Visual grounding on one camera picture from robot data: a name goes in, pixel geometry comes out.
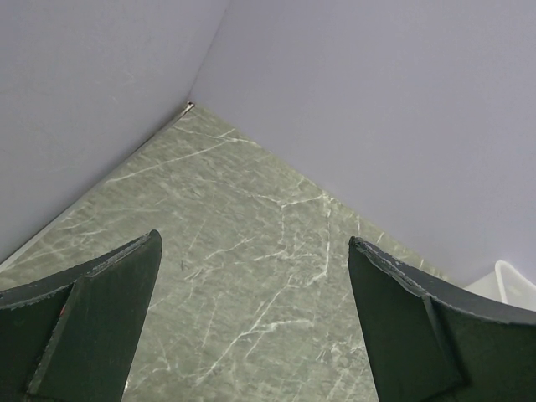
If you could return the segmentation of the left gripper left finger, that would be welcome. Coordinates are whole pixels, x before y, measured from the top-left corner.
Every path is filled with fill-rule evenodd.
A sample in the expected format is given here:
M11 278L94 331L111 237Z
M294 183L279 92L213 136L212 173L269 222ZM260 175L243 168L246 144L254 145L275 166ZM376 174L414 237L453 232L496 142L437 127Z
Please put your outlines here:
M119 401L160 263L158 231L1 293L3 401Z

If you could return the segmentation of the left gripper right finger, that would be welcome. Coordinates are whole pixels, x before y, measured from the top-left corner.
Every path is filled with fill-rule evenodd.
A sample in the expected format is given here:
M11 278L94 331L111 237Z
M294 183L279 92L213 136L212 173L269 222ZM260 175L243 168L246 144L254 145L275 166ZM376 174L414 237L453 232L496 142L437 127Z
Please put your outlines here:
M348 243L381 401L533 401L535 313L466 291L360 237Z

